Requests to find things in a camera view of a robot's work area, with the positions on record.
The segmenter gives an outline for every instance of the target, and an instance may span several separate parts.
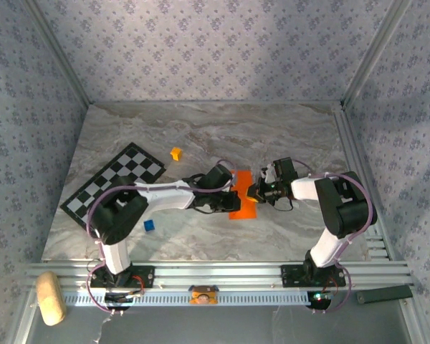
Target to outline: gray marble surface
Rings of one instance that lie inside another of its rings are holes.
[[[240,169],[259,168],[292,156],[316,171],[346,171],[328,105],[248,105],[208,103],[91,105],[65,181],[60,203],[71,196],[127,144],[134,142],[161,160],[167,171],[157,183],[207,172],[227,158]],[[183,149],[172,161],[172,147]],[[301,176],[307,171],[296,166]],[[287,208],[279,203],[277,207]],[[291,212],[257,205],[257,219],[228,219],[193,210],[154,213],[156,230],[139,223],[128,237],[132,260],[302,260],[323,230],[316,202],[297,202]],[[366,260],[365,239],[358,238],[344,260]],[[97,245],[58,208],[43,259],[96,258]]]

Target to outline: orange foam piece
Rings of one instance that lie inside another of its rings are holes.
[[[247,190],[252,184],[251,171],[237,171],[237,182],[231,190],[237,191],[237,195],[241,199],[241,210],[229,213],[230,220],[255,219],[257,217],[257,204],[247,198]]]

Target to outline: checkerboard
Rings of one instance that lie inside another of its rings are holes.
[[[94,200],[117,177],[128,176],[139,183],[154,183],[165,171],[164,164],[134,143],[129,144],[60,207],[83,228]]]

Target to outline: beige sponge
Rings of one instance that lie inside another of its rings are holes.
[[[67,308],[54,272],[46,271],[38,276],[37,298],[46,325],[53,326],[64,320]]]

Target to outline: patterned wallpaper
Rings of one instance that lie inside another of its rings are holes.
[[[413,1],[349,114],[430,323],[430,1]]]
[[[91,101],[339,100],[391,0],[37,0]]]
[[[0,1],[0,343],[39,261],[84,110],[19,0]]]

